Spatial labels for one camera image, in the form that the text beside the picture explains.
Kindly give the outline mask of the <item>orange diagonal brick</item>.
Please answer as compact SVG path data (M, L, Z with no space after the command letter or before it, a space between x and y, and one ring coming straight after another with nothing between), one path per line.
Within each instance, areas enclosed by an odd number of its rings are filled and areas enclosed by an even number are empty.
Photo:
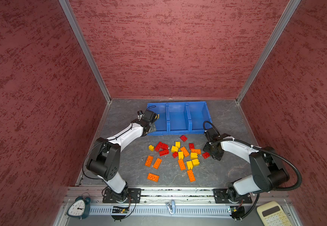
M188 150L185 147L181 147L180 150L183 152L183 155L185 157L188 157L190 155L190 153L188 152Z

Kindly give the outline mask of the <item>red square brick top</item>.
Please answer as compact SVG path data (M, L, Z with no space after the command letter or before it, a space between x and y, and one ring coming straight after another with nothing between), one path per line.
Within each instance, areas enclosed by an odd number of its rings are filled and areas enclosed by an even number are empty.
M188 140L188 138L185 136L185 135L182 135L180 137L180 139L183 141L183 142L186 142Z

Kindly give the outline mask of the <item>red square brick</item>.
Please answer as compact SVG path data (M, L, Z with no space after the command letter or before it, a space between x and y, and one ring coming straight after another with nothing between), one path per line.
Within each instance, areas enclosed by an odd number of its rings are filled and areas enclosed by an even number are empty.
M167 144L162 143L161 148L165 150L165 149L169 149L169 146Z
M188 140L188 138L185 136L185 135L182 135L180 137L180 139L183 141L183 142L186 142Z

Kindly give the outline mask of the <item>blue three-compartment bin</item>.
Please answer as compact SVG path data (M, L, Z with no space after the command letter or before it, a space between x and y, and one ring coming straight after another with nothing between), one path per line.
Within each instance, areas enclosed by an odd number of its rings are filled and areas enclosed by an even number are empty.
M148 103L147 107L159 115L157 130L150 136L203 134L204 121L212 122L205 101Z

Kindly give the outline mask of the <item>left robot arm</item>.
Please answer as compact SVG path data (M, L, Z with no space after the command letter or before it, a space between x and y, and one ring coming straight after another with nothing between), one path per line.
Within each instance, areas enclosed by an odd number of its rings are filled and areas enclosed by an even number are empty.
M139 111L139 118L121 132L98 138L88 154L87 170L106 183L117 202L124 202L129 197L128 184L118 173L121 151L135 139L156 131L158 119L159 115L151 110Z

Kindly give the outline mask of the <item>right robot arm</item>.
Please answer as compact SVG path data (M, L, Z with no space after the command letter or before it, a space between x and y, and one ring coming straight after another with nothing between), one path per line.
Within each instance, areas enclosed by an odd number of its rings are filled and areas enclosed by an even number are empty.
M247 161L251 166L252 174L245 178L231 182L224 198L231 203L238 203L250 194L263 192L290 191L299 188L302 184L302 175L298 168L289 160L277 154L271 147L257 147L228 134L220 134L215 127L204 129L204 135L208 142L204 151L214 160L220 161L225 152L232 153ZM284 164L288 164L297 176L294 185L282 187L281 185L290 180L290 175Z

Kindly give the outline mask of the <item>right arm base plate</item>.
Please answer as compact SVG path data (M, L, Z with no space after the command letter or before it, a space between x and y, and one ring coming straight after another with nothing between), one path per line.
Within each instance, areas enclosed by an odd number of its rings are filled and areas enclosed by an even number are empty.
M215 188L213 191L213 197L215 203L221 204L249 204L252 203L251 196L249 194L239 195L232 188Z

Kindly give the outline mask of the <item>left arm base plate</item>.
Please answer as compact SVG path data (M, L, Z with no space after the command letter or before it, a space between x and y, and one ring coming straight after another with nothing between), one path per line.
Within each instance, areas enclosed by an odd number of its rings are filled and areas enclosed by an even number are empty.
M107 188L102 191L103 203L139 203L141 199L142 189L140 188L124 188L122 193L115 193L112 189Z

